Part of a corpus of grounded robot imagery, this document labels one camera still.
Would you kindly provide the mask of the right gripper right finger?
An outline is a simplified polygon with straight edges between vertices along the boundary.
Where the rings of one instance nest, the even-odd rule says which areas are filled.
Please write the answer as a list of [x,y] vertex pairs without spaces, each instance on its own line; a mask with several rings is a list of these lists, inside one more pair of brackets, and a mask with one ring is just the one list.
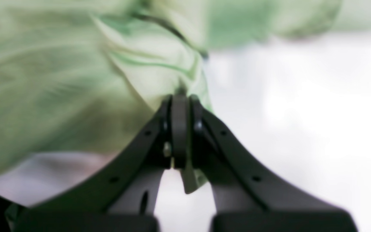
[[229,128],[189,97],[193,163],[208,178],[217,213],[211,232],[356,232],[351,215],[279,177]]

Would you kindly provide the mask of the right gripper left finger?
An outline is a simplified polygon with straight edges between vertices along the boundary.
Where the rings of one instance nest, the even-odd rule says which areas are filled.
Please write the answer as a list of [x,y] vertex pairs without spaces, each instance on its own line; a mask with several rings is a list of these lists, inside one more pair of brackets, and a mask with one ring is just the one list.
[[158,232],[164,170],[186,165],[188,101],[170,95],[118,157],[72,189],[25,211],[15,232]]

